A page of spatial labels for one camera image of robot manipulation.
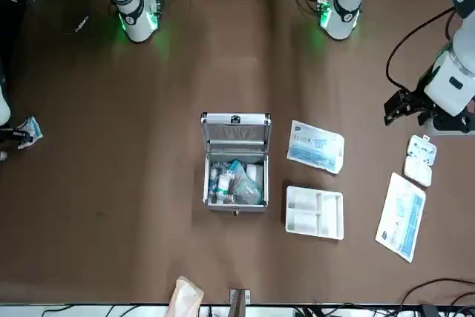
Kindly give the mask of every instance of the case lid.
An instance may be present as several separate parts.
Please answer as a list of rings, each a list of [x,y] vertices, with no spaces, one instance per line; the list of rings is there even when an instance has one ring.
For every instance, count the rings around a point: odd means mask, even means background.
[[[201,127],[207,151],[269,151],[270,114],[203,113]]]

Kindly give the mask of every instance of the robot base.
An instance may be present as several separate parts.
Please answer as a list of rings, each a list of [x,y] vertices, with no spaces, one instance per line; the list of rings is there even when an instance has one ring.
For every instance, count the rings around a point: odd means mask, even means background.
[[[129,24],[129,22],[133,22],[133,19],[129,19],[126,15],[119,15],[122,29],[127,37],[137,44],[146,41],[158,29],[160,17],[158,0],[143,0],[143,4],[144,7],[135,24]]]
[[[327,14],[328,18],[325,22],[322,21],[320,26],[333,39],[344,40],[351,34],[353,28],[355,28],[359,13],[353,18],[351,22],[343,22],[341,17],[336,13],[333,0],[328,0],[328,2],[330,4],[330,10]]]

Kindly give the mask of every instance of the open metal case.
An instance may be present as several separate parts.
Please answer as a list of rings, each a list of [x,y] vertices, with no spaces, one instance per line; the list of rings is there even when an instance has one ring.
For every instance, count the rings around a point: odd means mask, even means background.
[[[215,211],[263,212],[269,205],[269,140],[270,114],[203,113],[201,128],[206,149],[203,202]],[[212,202],[209,197],[211,163],[243,163],[263,165],[263,203],[236,204]]]

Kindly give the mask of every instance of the green led light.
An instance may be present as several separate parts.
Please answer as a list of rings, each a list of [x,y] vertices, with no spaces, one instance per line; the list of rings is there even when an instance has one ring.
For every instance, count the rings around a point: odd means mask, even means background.
[[[158,17],[156,15],[151,15],[150,13],[145,13],[147,15],[147,20],[150,23],[151,29],[156,30],[158,28]]]
[[[355,22],[353,22],[353,29],[356,27],[356,23],[358,22],[359,10],[355,15]]]
[[[125,23],[124,23],[124,21],[122,20],[122,17],[120,16],[120,14],[119,14],[119,19],[120,19],[120,23],[122,24],[122,30],[126,31],[126,29],[125,29]]]
[[[327,28],[331,15],[332,15],[332,10],[331,9],[325,9],[324,11],[321,12],[320,26],[322,26],[323,29]]]

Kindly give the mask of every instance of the small white box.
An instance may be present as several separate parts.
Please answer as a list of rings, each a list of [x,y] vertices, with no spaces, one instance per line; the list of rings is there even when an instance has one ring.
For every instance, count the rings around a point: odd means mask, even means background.
[[[429,137],[413,135],[407,146],[407,156],[404,161],[404,175],[429,187],[432,183],[432,169],[436,159],[437,147],[429,142]]]
[[[289,186],[286,201],[285,230],[288,233],[343,239],[341,193]]]

